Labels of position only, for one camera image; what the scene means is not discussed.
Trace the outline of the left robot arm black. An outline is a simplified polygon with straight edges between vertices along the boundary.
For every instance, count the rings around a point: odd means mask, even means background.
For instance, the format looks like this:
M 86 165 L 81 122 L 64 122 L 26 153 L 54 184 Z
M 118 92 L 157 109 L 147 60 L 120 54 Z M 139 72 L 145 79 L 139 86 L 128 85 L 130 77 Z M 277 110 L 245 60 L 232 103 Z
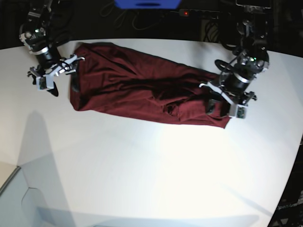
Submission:
M 271 8 L 271 1 L 237 0 L 235 4 L 243 9 L 237 23 L 240 41 L 230 48 L 235 57 L 230 62 L 216 60 L 215 64 L 221 71 L 218 78 L 199 86 L 210 90 L 207 114 L 214 113 L 215 105 L 225 101 L 227 105 L 221 110 L 221 116 L 244 119 L 249 101 L 257 100 L 254 92 L 246 90 L 258 74 L 269 68 L 265 11 Z

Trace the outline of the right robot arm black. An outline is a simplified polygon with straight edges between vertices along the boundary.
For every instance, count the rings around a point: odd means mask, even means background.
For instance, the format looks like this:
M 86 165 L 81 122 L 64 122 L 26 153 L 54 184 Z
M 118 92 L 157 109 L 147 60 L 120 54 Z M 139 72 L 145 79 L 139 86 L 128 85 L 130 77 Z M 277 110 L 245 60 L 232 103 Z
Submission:
M 71 75 L 72 80 L 78 76 L 78 64 L 85 61 L 76 54 L 69 58 L 62 57 L 58 47 L 70 41 L 68 31 L 52 26 L 55 14 L 60 9 L 61 0 L 31 0 L 26 21 L 20 27 L 19 39 L 33 55 L 38 65 L 31 67 L 27 76 L 33 79 L 33 85 L 39 91 L 47 91 L 53 96 L 59 95 L 54 78 L 61 74 Z

